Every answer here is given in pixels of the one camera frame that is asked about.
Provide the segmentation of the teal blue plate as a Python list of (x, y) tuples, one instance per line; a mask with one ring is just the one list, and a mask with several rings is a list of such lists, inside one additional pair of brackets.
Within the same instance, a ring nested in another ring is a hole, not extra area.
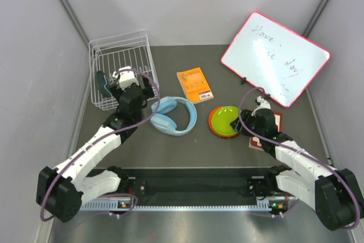
[(96, 84), (102, 95), (104, 95), (107, 98), (113, 96), (111, 89), (114, 87), (114, 85), (109, 81), (107, 76), (102, 71), (96, 72)]

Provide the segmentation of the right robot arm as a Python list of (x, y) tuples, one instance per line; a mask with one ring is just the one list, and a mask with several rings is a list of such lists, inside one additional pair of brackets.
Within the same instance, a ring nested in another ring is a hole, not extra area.
[(353, 172), (328, 166), (279, 131), (270, 109), (244, 109), (231, 122), (234, 131), (257, 137), (262, 149), (282, 163), (265, 181), (272, 195), (288, 192), (306, 203), (329, 230), (353, 229), (363, 219), (363, 195)]

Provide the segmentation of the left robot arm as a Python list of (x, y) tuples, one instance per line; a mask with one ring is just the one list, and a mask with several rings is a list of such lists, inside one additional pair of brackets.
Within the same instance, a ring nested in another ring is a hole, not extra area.
[(44, 167), (38, 175), (36, 203), (40, 219), (49, 212), (63, 223), (74, 218), (82, 205), (105, 194), (124, 195), (129, 182), (119, 167), (109, 167), (96, 176), (92, 169), (110, 152), (126, 142), (137, 128), (148, 121), (143, 115), (147, 100), (158, 89), (154, 80), (143, 75), (122, 79), (110, 88), (119, 106), (76, 153), (54, 168)]

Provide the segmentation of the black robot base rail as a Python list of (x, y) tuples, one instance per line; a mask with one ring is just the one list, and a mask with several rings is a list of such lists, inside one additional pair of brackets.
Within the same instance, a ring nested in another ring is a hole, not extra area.
[(292, 201), (267, 180), (269, 167), (119, 168), (114, 193), (130, 193), (138, 205), (253, 205), (257, 200)]

